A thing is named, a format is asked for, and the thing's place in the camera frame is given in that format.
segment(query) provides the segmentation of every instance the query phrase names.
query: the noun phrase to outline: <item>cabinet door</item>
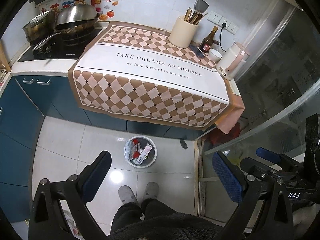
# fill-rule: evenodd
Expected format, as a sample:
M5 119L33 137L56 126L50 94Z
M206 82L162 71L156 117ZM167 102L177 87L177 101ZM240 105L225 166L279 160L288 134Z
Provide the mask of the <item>cabinet door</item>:
M52 77L56 93L52 104L64 120L91 125L84 109L79 108L67 77Z
M0 133L0 182L28 186L31 149Z
M0 182L0 206L10 223L29 219L28 187Z
M153 136L163 136L169 128L170 126L167 125L160 125L149 122L128 121L127 123L128 132Z
M171 126L164 134L166 138L194 140L204 132L201 130L186 129L182 127Z
M50 76L16 76L15 78L43 114L62 119L61 114L51 103L57 93L56 80Z
M0 97L0 132L31 148L36 138L41 113L11 78Z
M118 131L126 131L127 129L126 120L114 118L107 114L100 114L88 110L85 110L85 113L87 114L93 126Z

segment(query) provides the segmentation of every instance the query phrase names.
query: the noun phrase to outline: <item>slipper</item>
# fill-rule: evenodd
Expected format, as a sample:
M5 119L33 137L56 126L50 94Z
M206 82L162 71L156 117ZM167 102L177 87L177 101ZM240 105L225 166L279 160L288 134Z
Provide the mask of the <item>slipper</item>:
M130 202L138 204L137 198L129 186L121 186L118 189L118 194L123 205Z
M143 195L143 200L148 198L157 199L159 195L159 185L155 182L149 182Z

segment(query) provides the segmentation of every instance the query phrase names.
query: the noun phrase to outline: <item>electric kettle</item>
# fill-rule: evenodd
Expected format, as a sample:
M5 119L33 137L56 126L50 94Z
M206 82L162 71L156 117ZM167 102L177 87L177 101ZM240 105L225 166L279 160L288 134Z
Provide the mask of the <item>electric kettle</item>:
M236 73L235 68L244 58L248 57L249 54L244 51L242 44L235 42L217 63L216 69L223 78L232 80Z

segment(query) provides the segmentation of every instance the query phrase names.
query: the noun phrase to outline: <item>pants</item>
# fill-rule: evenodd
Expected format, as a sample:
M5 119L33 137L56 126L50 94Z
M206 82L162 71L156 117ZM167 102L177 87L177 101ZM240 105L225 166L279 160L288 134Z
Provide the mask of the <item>pants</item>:
M169 216L174 213L176 213L175 210L156 199L146 199L141 203L141 208L136 203L130 202L118 209L113 218L110 232L113 233L122 227L140 222L142 214L144 214L144 220L147 220L158 216Z

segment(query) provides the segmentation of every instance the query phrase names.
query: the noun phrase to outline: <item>cabinet handle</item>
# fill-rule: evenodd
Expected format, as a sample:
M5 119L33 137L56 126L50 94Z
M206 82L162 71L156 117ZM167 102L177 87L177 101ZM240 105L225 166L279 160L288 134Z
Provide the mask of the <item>cabinet handle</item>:
M39 82L39 79L37 80L37 84L38 84L38 85L47 86L47 85L49 85L50 83L51 83L51 79L49 79L48 82Z
M23 79L23 83L25 84L32 84L34 82L34 79L31 79L31 81L26 81L26 79Z

